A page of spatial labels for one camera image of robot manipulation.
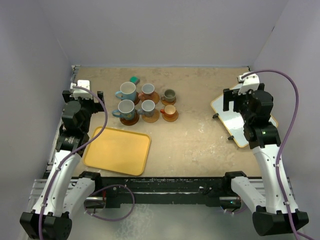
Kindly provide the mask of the blue floral mug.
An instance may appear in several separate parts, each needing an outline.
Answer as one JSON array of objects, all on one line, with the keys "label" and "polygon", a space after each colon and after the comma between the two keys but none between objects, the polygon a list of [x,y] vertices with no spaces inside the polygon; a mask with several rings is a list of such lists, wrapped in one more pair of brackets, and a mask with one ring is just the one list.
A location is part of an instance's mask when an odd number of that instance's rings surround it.
[{"label": "blue floral mug", "polygon": [[135,116],[135,104],[129,99],[122,100],[117,109],[112,112],[112,115],[117,118],[122,118],[127,121],[130,121]]}]

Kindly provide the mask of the orange wooden coaster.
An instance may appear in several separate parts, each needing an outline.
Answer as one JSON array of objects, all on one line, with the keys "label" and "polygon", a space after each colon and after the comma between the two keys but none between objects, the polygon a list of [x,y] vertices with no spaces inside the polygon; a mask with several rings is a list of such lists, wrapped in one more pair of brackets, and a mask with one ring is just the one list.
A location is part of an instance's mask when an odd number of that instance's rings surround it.
[{"label": "orange wooden coaster", "polygon": [[178,113],[177,110],[176,110],[175,113],[174,113],[173,115],[171,115],[171,116],[167,116],[167,115],[165,114],[165,112],[162,112],[161,114],[162,114],[162,118],[163,118],[165,121],[167,121],[167,122],[174,122],[174,121],[176,121],[176,120],[178,119],[178,117],[179,117],[179,113]]},{"label": "orange wooden coaster", "polygon": [[177,100],[177,99],[175,98],[172,102],[168,102],[168,101],[165,100],[165,97],[164,97],[164,96],[162,96],[162,97],[160,98],[161,103],[162,103],[163,105],[165,105],[165,106],[174,105],[174,104],[176,103],[176,100]]}]

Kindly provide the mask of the large light blue mug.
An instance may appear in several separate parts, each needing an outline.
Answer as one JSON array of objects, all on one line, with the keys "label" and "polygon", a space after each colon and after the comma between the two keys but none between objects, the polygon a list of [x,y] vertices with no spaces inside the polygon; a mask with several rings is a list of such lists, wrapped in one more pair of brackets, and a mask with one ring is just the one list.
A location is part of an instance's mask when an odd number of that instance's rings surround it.
[{"label": "large light blue mug", "polygon": [[120,100],[135,101],[137,97],[136,85],[133,82],[124,82],[120,86],[120,90],[115,93]]}]

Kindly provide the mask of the small brown cup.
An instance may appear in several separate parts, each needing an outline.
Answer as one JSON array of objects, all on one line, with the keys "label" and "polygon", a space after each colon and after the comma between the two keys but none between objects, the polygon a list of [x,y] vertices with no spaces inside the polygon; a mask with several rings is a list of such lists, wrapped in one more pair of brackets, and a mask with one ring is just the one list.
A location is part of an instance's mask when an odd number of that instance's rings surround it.
[{"label": "small brown cup", "polygon": [[166,118],[173,118],[176,111],[177,109],[174,105],[166,105],[163,109],[160,109],[160,113]]}]

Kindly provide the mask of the pink cup orange handle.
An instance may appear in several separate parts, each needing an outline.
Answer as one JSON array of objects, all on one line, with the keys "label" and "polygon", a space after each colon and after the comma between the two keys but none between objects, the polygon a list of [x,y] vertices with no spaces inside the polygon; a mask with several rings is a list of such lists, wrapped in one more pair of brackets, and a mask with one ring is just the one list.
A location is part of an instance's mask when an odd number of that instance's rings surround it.
[{"label": "pink cup orange handle", "polygon": [[138,97],[141,101],[151,100],[154,92],[155,86],[151,83],[146,83],[142,86],[141,93],[138,94]]}]

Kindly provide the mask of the grey mug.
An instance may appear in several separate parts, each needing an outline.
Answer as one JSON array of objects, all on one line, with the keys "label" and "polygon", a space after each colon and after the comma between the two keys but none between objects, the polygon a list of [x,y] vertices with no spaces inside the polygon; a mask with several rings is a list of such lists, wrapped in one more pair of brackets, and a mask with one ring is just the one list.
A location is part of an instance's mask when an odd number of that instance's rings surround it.
[{"label": "grey mug", "polygon": [[152,100],[147,99],[142,102],[141,108],[137,110],[137,113],[150,118],[155,114],[155,108],[156,104]]}]

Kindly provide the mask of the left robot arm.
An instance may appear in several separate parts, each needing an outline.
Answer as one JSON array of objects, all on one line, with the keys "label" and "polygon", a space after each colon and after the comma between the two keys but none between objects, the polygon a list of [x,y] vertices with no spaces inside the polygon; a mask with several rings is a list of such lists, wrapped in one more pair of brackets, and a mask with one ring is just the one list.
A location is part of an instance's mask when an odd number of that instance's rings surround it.
[{"label": "left robot arm", "polygon": [[68,188],[86,146],[93,142],[88,135],[92,115],[107,113],[104,93],[76,87],[63,91],[62,96],[65,105],[51,171],[31,211],[23,212],[19,220],[33,240],[66,240],[73,213],[89,195],[98,196],[103,191],[101,175],[93,172],[83,172],[72,190]]}]

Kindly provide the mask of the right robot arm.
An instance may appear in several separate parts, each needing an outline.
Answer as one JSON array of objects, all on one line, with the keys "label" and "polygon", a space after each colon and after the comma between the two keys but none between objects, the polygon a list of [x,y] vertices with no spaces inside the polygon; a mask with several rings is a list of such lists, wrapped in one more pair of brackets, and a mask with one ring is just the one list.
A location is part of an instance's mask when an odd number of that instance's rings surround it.
[{"label": "right robot arm", "polygon": [[256,90],[223,90],[223,111],[233,111],[243,119],[244,137],[260,168],[264,194],[260,194],[242,172],[228,172],[222,190],[228,196],[237,194],[252,212],[252,222],[260,236],[293,233],[309,223],[300,211],[290,189],[280,153],[281,140],[271,121],[273,97],[260,84]]}]

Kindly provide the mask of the small olive grey cup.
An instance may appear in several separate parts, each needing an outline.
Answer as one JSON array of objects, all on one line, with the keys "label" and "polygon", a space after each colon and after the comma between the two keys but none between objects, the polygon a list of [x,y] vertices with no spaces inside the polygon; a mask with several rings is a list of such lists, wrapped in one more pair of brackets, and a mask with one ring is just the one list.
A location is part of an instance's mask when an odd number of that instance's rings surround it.
[{"label": "small olive grey cup", "polygon": [[164,91],[163,96],[167,102],[172,102],[176,98],[176,92],[173,89]]}]

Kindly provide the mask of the woven light brown coaster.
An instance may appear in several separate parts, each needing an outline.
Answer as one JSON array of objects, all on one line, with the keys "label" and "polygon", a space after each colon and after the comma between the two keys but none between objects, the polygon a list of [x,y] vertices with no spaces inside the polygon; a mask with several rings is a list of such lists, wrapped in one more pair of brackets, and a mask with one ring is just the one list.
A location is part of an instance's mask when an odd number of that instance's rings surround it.
[{"label": "woven light brown coaster", "polygon": [[152,100],[155,104],[157,104],[160,101],[160,96],[155,91],[153,93],[151,93],[151,94],[146,94],[146,93],[141,92],[141,93],[138,94],[138,98],[142,102],[144,102],[146,100]]},{"label": "woven light brown coaster", "polygon": [[142,115],[142,119],[146,123],[155,123],[159,119],[159,117],[160,117],[160,112],[157,109],[154,110],[154,114],[152,116]]}]

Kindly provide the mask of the dark brown wooden coaster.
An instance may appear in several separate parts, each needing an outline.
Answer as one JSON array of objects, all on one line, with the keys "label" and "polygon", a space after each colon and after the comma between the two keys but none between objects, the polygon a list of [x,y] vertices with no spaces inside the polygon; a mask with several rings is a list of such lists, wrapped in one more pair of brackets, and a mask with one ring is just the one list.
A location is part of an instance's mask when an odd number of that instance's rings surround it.
[{"label": "dark brown wooden coaster", "polygon": [[140,115],[138,114],[137,110],[135,110],[133,119],[127,120],[121,117],[120,122],[125,126],[133,126],[139,121],[139,119],[140,119]]},{"label": "dark brown wooden coaster", "polygon": [[136,106],[139,102],[140,102],[139,93],[136,92],[136,96],[135,96],[135,100],[134,100],[134,105]]}]

